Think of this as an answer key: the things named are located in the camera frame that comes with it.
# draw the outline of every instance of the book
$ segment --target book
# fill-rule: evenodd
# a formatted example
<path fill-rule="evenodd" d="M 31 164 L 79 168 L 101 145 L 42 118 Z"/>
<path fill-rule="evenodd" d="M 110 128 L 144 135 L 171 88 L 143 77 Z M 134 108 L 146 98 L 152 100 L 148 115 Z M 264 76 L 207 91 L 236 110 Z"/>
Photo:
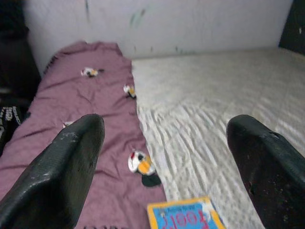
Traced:
<path fill-rule="evenodd" d="M 151 229 L 225 229 L 208 197 L 153 203 L 147 212 Z"/>

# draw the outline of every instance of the yellow book cover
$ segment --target yellow book cover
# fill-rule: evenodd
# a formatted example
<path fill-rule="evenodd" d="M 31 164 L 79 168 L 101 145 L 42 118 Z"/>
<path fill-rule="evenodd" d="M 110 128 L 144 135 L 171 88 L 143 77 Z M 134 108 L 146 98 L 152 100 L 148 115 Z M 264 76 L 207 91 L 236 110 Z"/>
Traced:
<path fill-rule="evenodd" d="M 151 229 L 225 229 L 208 197 L 149 204 Z"/>

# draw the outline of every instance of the mattress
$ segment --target mattress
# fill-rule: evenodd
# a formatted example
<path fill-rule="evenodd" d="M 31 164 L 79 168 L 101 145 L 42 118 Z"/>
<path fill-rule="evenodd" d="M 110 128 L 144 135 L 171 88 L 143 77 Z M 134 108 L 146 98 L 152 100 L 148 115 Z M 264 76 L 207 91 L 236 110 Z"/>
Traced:
<path fill-rule="evenodd" d="M 209 196 L 228 229 L 264 228 L 226 141 L 248 114 L 305 156 L 305 58 L 282 49 L 135 60 L 138 117 L 167 200 Z"/>

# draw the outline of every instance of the bed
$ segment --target bed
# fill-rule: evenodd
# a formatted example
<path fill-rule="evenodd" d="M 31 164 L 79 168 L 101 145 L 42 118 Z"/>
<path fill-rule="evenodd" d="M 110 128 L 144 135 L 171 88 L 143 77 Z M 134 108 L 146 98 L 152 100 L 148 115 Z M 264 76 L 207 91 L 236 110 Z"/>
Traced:
<path fill-rule="evenodd" d="M 138 116 L 167 200 L 208 195 L 228 229 L 264 228 L 227 147 L 248 114 L 305 156 L 305 58 L 283 49 L 136 60 Z"/>
<path fill-rule="evenodd" d="M 209 196 L 228 229 L 264 228 L 227 147 L 226 125 L 236 115 L 249 114 L 285 136 L 305 156 L 305 59 L 273 49 L 134 60 L 139 122 L 135 100 L 124 97 L 123 91 L 125 83 L 133 84 L 130 62 L 121 57 L 115 44 L 103 45 L 82 43 L 53 57 L 30 108 L 34 112 L 17 129 L 0 158 L 0 198 L 65 122 L 98 113 L 105 121 L 103 151 L 107 154 L 100 156 L 103 160 L 97 165 L 76 228 L 148 228 L 145 206 L 165 200 L 164 193 L 168 201 Z M 103 46 L 99 55 L 104 58 L 94 56 L 98 46 Z M 86 58 L 80 61 L 77 55 L 82 52 Z M 70 54 L 75 55 L 57 62 Z M 92 63 L 96 68 L 103 67 L 100 63 L 107 65 L 109 75 L 118 78 L 93 78 L 91 86 L 84 87 L 79 68 Z M 68 68 L 68 73 L 60 68 Z M 112 93 L 116 95 L 113 104 L 107 102 Z M 76 97 L 81 97 L 81 103 L 75 101 Z M 103 110 L 105 106 L 115 107 L 116 112 Z M 126 113 L 131 115 L 127 122 L 116 119 Z M 112 119 L 118 123 L 109 124 Z M 116 131 L 124 125 L 126 144 L 116 141 L 116 136 L 121 136 Z M 138 131 L 139 125 L 146 141 Z M 141 178 L 130 173 L 127 158 L 133 147 L 149 152 L 162 186 L 143 187 Z M 24 150 L 31 154 L 19 157 Z M 105 177 L 109 178 L 107 182 L 103 181 Z M 119 216 L 101 210 L 105 202 L 119 209 Z M 111 224 L 104 225 L 102 220 L 109 219 Z"/>

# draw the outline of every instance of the fleece blanket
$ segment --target fleece blanket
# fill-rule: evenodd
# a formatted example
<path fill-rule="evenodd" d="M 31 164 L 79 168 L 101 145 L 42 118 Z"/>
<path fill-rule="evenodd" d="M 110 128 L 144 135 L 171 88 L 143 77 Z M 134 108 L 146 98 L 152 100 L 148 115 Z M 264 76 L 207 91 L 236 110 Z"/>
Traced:
<path fill-rule="evenodd" d="M 117 44 L 78 42 L 55 54 L 0 158 L 0 199 L 65 125 L 96 113 L 105 140 L 77 229 L 148 229 L 148 203 L 165 201 L 134 99 L 131 61 Z"/>

